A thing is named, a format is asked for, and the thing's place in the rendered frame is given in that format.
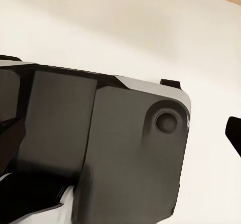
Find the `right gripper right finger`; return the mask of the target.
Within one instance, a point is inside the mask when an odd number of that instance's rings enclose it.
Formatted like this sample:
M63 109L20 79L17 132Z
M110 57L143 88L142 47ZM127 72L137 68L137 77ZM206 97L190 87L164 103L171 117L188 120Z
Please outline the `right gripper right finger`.
M230 116L225 135L241 157L241 119Z

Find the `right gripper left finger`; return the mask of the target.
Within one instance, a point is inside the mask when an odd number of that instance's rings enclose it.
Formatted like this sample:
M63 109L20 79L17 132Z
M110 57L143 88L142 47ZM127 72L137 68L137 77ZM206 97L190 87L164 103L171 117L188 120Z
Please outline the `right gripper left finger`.
M26 136L22 117L0 122L0 176Z

